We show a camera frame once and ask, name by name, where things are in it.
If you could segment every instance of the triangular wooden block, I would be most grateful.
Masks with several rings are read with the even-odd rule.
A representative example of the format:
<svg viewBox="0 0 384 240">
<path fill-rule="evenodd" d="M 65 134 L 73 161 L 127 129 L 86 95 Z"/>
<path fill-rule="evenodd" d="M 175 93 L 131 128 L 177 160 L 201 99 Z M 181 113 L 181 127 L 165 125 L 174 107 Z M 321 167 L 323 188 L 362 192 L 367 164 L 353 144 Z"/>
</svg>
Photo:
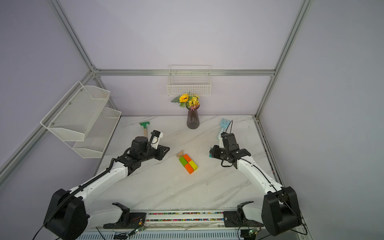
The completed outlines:
<svg viewBox="0 0 384 240">
<path fill-rule="evenodd" d="M 176 157 L 182 157 L 184 156 L 184 150 L 181 150 L 178 154 L 176 154 Z"/>
</svg>

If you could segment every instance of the white marble surface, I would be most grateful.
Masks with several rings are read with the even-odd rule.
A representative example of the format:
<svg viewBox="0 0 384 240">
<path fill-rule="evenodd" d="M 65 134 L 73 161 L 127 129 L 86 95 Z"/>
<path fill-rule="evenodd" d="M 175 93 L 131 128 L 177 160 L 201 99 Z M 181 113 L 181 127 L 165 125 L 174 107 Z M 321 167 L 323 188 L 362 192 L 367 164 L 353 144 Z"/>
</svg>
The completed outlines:
<svg viewBox="0 0 384 240">
<path fill-rule="evenodd" d="M 200 126 L 195 130 L 186 126 L 186 118 L 122 117 L 98 173 L 105 170 L 112 157 L 122 155 L 136 136 L 143 135 L 140 122 L 150 122 L 148 134 L 152 130 L 163 132 L 160 145 L 170 147 L 170 151 L 162 161 L 143 162 L 133 174 L 102 193 L 90 207 L 120 202 L 131 210 L 223 210 L 260 198 L 261 194 L 240 171 L 221 167 L 220 160 L 209 157 L 210 148 L 218 145 L 221 119 L 233 120 L 232 132 L 240 148 L 247 149 L 256 163 L 273 177 L 252 116 L 201 116 Z M 176 157 L 181 150 L 199 167 L 191 175 Z"/>
</svg>

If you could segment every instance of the orange block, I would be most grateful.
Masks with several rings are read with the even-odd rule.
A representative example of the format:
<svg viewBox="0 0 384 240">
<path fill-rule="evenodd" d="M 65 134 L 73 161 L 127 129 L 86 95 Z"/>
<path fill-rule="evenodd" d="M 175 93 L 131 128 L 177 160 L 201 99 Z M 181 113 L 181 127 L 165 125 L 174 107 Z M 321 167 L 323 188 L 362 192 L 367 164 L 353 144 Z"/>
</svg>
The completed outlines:
<svg viewBox="0 0 384 240">
<path fill-rule="evenodd" d="M 192 161 L 192 159 L 188 155 L 184 155 L 183 157 L 185 158 L 185 160 L 187 160 L 187 162 Z"/>
<path fill-rule="evenodd" d="M 189 174 L 193 173 L 193 168 L 191 165 L 189 165 L 189 163 L 187 163 L 184 167 L 189 172 Z"/>
</svg>

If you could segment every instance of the dark glass vase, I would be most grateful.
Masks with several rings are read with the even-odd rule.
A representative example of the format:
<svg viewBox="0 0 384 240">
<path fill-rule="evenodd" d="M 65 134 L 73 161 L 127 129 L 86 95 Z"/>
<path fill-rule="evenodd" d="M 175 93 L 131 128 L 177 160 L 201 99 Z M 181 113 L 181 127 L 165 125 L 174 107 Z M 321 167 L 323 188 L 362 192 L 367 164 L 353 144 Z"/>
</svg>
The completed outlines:
<svg viewBox="0 0 384 240">
<path fill-rule="evenodd" d="M 187 109 L 188 109 L 187 127 L 189 127 L 190 129 L 196 129 L 200 125 L 199 115 L 197 113 L 197 109 L 199 107 L 197 107 L 195 110 L 189 109 L 187 107 Z"/>
</svg>

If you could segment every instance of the wire basket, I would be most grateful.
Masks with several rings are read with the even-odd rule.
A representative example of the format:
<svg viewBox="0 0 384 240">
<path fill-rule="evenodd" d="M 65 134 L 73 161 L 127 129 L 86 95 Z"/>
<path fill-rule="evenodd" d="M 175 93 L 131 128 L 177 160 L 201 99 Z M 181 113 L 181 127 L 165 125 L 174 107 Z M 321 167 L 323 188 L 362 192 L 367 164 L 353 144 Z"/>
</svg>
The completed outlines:
<svg viewBox="0 0 384 240">
<path fill-rule="evenodd" d="M 101 158 L 120 116 L 120 111 L 103 108 L 85 140 L 76 142 L 72 149 L 82 158 Z"/>
<path fill-rule="evenodd" d="M 185 93 L 198 96 L 211 95 L 211 77 L 209 70 L 169 70 L 167 83 L 169 96 L 181 96 Z"/>
<path fill-rule="evenodd" d="M 53 120 L 40 122 L 62 141 L 84 141 L 109 99 L 110 91 L 77 84 L 80 88 Z"/>
</svg>

